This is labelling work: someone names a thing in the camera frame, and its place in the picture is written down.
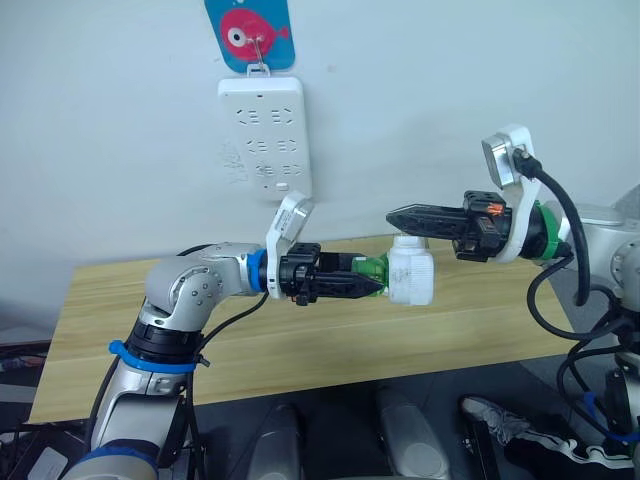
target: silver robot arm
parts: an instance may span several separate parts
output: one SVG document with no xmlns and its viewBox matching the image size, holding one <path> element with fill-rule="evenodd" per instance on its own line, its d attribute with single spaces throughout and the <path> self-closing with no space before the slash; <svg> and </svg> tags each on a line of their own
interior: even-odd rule
<svg viewBox="0 0 640 480">
<path fill-rule="evenodd" d="M 109 346 L 117 357 L 89 418 L 89 452 L 64 480 L 155 479 L 158 468 L 174 463 L 187 428 L 197 436 L 189 384 L 197 363 L 208 366 L 200 351 L 211 334 L 205 337 L 202 330 L 225 298 L 268 290 L 307 305 L 318 297 L 360 298 L 384 287 L 350 271 L 351 259 L 360 254 L 321 253 L 318 244 L 295 243 L 312 208 L 308 198 L 292 192 L 274 217 L 266 248 L 221 243 L 153 267 L 129 338 Z"/>
<path fill-rule="evenodd" d="M 213 309 L 231 295 L 255 295 L 248 263 L 259 245 L 223 243 L 158 263 L 98 410 L 91 453 L 65 480 L 156 478 L 171 465 L 187 429 L 187 376 Z"/>
<path fill-rule="evenodd" d="M 482 146 L 491 179 L 504 198 L 493 192 L 467 191 L 462 208 L 415 204 L 390 212 L 387 220 L 410 235 L 452 240 L 461 260 L 508 262 L 519 256 L 547 267 L 527 292 L 529 310 L 551 333 L 579 341 L 560 367 L 560 393 L 609 439 L 640 440 L 640 222 L 611 208 L 576 208 L 533 157 L 524 127 L 505 127 Z M 558 201 L 545 205 L 535 201 L 541 183 Z M 609 296 L 610 308 L 591 332 L 564 332 L 546 322 L 535 306 L 539 284 L 561 268 L 578 271 L 578 306 L 585 304 L 595 283 L 604 282 L 596 288 Z M 619 346 L 581 351 L 589 341 L 608 333 L 617 336 Z M 569 398 L 563 383 L 564 372 L 577 359 L 606 353 L 615 353 L 618 366 L 607 374 L 608 428 L 587 411 L 593 405 L 580 406 Z M 586 400 L 593 398 L 589 394 L 585 403 L 593 402 Z"/>
</svg>

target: wooden table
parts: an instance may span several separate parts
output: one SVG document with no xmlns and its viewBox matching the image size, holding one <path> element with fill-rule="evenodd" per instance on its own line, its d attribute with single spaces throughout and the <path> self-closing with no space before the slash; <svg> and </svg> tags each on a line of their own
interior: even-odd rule
<svg viewBox="0 0 640 480">
<path fill-rule="evenodd" d="M 325 251 L 380 254 L 390 237 L 329 242 Z M 525 293 L 538 268 L 455 259 L 449 242 L 431 241 L 435 301 L 392 305 L 386 297 L 319 299 L 298 307 L 270 299 L 208 345 L 211 368 L 198 367 L 196 403 L 219 402 L 377 378 L 564 353 L 569 342 L 540 328 Z M 111 360 L 107 344 L 125 339 L 155 260 L 78 268 L 53 338 L 30 422 L 84 418 Z M 551 288 L 539 292 L 544 315 L 570 328 Z M 212 328 L 258 300 L 230 298 Z"/>
</svg>

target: black cable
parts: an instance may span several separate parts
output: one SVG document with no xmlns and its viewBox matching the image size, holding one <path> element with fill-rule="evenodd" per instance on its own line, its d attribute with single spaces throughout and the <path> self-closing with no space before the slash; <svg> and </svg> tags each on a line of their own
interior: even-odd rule
<svg viewBox="0 0 640 480">
<path fill-rule="evenodd" d="M 564 210 L 576 250 L 578 261 L 578 292 L 575 297 L 575 304 L 581 307 L 589 299 L 591 283 L 591 272 L 589 268 L 589 250 L 587 248 L 587 237 L 584 234 L 580 214 L 569 194 L 562 186 L 547 172 L 542 169 L 542 164 L 531 155 L 521 149 L 516 149 L 513 153 L 516 169 L 528 178 L 537 178 L 555 195 Z"/>
<path fill-rule="evenodd" d="M 213 337 L 215 337 L 216 335 L 218 335 L 222 330 L 224 330 L 225 328 L 233 325 L 234 323 L 236 323 L 238 320 L 251 315 L 253 312 L 255 312 L 256 310 L 258 310 L 262 305 L 264 305 L 264 302 L 267 301 L 267 298 L 269 297 L 269 291 L 267 290 L 264 295 L 262 296 L 262 298 L 258 301 L 258 303 L 256 303 L 253 307 L 248 308 L 247 310 L 245 310 L 244 312 L 240 312 L 237 315 L 234 315 L 233 317 L 225 320 L 224 322 L 222 322 L 220 325 L 218 325 L 217 327 L 215 327 L 213 330 L 211 330 L 211 332 L 209 332 L 205 337 L 203 337 L 203 339 L 200 341 L 200 344 L 198 345 L 198 347 L 196 348 L 195 352 L 194 352 L 194 359 L 195 361 L 198 361 L 198 357 L 200 356 L 200 352 L 202 352 L 202 350 L 204 349 L 204 347 L 207 345 L 207 343 L 209 343 L 211 341 L 211 339 Z M 202 478 L 207 478 L 206 476 L 206 472 L 205 472 L 205 461 L 204 461 L 204 451 L 202 449 L 202 441 L 200 439 L 200 432 L 198 431 L 198 424 L 197 424 L 197 419 L 196 419 L 196 411 L 195 411 L 195 406 L 193 404 L 193 373 L 190 373 L 187 375 L 187 391 L 186 391 L 186 395 L 187 395 L 187 411 L 189 412 L 189 426 L 191 428 L 191 435 L 193 436 L 193 448 L 195 451 L 195 455 L 196 455 L 196 470 L 198 471 L 198 476 L 202 477 Z"/>
<path fill-rule="evenodd" d="M 100 408 L 100 404 L 102 403 L 102 399 L 104 398 L 104 394 L 107 391 L 107 387 L 109 386 L 109 382 L 111 382 L 111 378 L 113 377 L 113 373 L 116 371 L 118 367 L 118 361 L 120 357 L 113 357 L 113 361 L 111 365 L 109 365 L 109 369 L 102 379 L 102 383 L 100 384 L 100 388 L 98 389 L 98 393 L 96 394 L 96 398 L 93 399 L 93 405 L 91 406 L 91 413 L 89 413 L 89 418 L 87 418 L 87 428 L 84 432 L 84 453 L 87 454 L 91 450 L 91 436 L 93 435 L 93 429 L 96 426 L 96 421 L 98 419 L 98 409 Z"/>
<path fill-rule="evenodd" d="M 202 351 L 202 349 L 207 345 L 207 343 L 209 343 L 211 339 L 216 335 L 218 335 L 222 330 L 224 330 L 228 326 L 236 323 L 238 320 L 246 317 L 247 315 L 251 315 L 253 312 L 258 310 L 262 305 L 264 305 L 264 302 L 267 301 L 268 297 L 269 297 L 269 291 L 267 290 L 266 292 L 264 292 L 264 295 L 262 295 L 262 298 L 260 299 L 260 301 L 256 303 L 253 307 L 248 308 L 244 312 L 238 313 L 237 315 L 234 315 L 233 317 L 229 318 L 228 320 L 225 320 L 220 325 L 218 325 L 213 330 L 211 330 L 211 332 L 209 332 L 202 339 L 202 341 L 200 342 L 200 345 L 198 345 L 198 348 L 196 349 L 196 355 L 198 355 Z"/>
<path fill-rule="evenodd" d="M 616 345 L 615 347 L 594 348 L 593 350 L 587 350 L 585 352 L 577 352 L 572 356 L 567 357 L 564 360 L 564 362 L 560 364 L 560 367 L 556 372 L 556 384 L 558 386 L 558 392 L 560 393 L 560 396 L 564 399 L 564 401 L 567 402 L 571 407 L 571 409 L 574 412 L 576 412 L 580 417 L 582 417 L 582 419 L 585 420 L 589 425 L 591 425 L 598 432 L 602 433 L 603 435 L 609 438 L 611 438 L 610 436 L 611 432 L 606 428 L 604 428 L 602 425 L 600 425 L 600 423 L 598 423 L 598 421 L 594 419 L 588 412 L 585 412 L 582 408 L 580 408 L 580 406 L 578 405 L 578 402 L 576 402 L 567 394 L 567 391 L 564 386 L 564 375 L 567 369 L 569 368 L 569 365 L 571 365 L 572 363 L 575 363 L 578 360 L 581 360 L 587 357 L 594 357 L 597 355 L 608 355 L 608 354 L 620 352 L 623 350 L 625 350 L 625 347 L 623 345 Z"/>
<path fill-rule="evenodd" d="M 555 327 L 544 319 L 544 317 L 538 310 L 538 307 L 536 306 L 536 293 L 538 291 L 538 288 L 540 287 L 542 282 L 544 282 L 547 278 L 549 278 L 551 275 L 553 275 L 554 273 L 558 272 L 559 270 L 567 266 L 572 261 L 573 261 L 573 255 L 569 255 L 568 257 L 565 257 L 562 260 L 554 263 L 549 268 L 547 268 L 546 270 L 543 270 L 540 274 L 538 274 L 538 276 L 534 278 L 533 281 L 531 282 L 531 285 L 529 285 L 529 289 L 527 290 L 527 307 L 529 307 L 529 312 L 531 312 L 531 316 L 533 316 L 533 319 L 536 322 L 538 322 L 538 325 L 540 325 L 546 331 L 553 333 L 554 335 L 557 335 L 558 337 L 566 338 L 568 340 L 579 340 L 579 341 L 595 340 L 596 338 L 603 337 L 624 325 L 628 325 L 629 320 L 625 318 L 617 318 L 611 323 L 608 323 L 607 325 L 601 328 L 598 328 L 596 330 L 593 330 L 591 332 L 576 333 L 576 332 L 568 332 L 566 330 L 562 330 L 558 327 Z"/>
<path fill-rule="evenodd" d="M 198 420 L 196 418 L 196 409 L 193 404 L 193 372 L 187 374 L 187 415 L 189 418 L 189 429 L 191 430 L 191 438 L 193 440 L 193 451 L 195 455 L 196 470 L 198 471 L 198 478 L 207 477 L 204 450 L 202 448 L 202 439 L 200 438 L 200 431 L 198 430 Z"/>
<path fill-rule="evenodd" d="M 609 323 L 611 320 L 613 320 L 615 318 L 615 315 L 617 315 L 617 309 L 614 308 L 614 305 L 610 305 L 609 306 L 609 310 L 607 310 L 604 313 L 604 315 L 602 315 L 602 317 L 600 317 L 600 320 L 598 320 L 596 322 L 596 324 L 593 326 L 591 331 L 594 331 L 594 330 L 600 328 L 601 326 Z M 576 343 L 569 350 L 569 353 L 567 354 L 567 358 L 572 357 L 573 355 L 578 353 L 580 350 L 582 350 L 587 345 L 589 345 L 589 343 L 591 343 L 591 340 L 583 340 L 581 342 Z M 578 382 L 578 385 L 580 385 L 580 388 L 582 388 L 583 392 L 587 393 L 587 392 L 591 392 L 592 391 L 591 388 L 589 387 L 589 385 L 587 384 L 587 382 L 582 378 L 582 375 L 580 375 L 580 372 L 579 372 L 578 367 L 576 366 L 575 362 L 572 362 L 569 365 L 569 370 L 571 370 L 571 374 L 576 379 L 576 382 Z M 609 416 L 607 414 L 606 408 L 597 397 L 594 399 L 594 404 L 595 404 L 596 408 L 600 411 L 600 413 L 602 413 L 602 415 L 604 415 L 608 419 Z"/>
<path fill-rule="evenodd" d="M 190 253 L 197 252 L 198 250 L 202 250 L 204 248 L 210 247 L 211 245 L 212 245 L 211 243 L 204 243 L 202 245 L 196 245 L 195 247 L 191 247 L 191 248 L 187 248 L 186 250 L 183 250 L 182 252 L 180 252 L 176 256 L 177 257 L 184 257 L 186 255 L 189 255 Z"/>
</svg>

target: shoe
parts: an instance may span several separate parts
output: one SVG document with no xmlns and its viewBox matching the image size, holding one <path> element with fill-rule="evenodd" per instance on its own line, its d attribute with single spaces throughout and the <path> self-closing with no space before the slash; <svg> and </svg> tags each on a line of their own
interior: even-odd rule
<svg viewBox="0 0 640 480">
<path fill-rule="evenodd" d="M 527 419 L 486 398 L 465 395 L 460 398 L 459 405 L 463 414 L 474 420 L 486 422 L 489 433 L 503 447 L 511 439 L 531 428 L 531 423 Z"/>
</svg>

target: fish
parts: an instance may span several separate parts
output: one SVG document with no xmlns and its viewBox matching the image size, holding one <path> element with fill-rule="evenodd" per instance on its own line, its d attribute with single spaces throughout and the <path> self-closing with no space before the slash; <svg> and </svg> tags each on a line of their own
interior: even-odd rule
<svg viewBox="0 0 640 480">
<path fill-rule="evenodd" d="M 258 54 L 254 42 L 257 41 L 260 54 L 264 57 L 271 51 L 277 37 L 289 38 L 289 29 L 282 27 L 276 30 L 253 10 L 234 8 L 220 20 L 220 35 L 224 46 L 234 57 L 255 62 Z"/>
</svg>

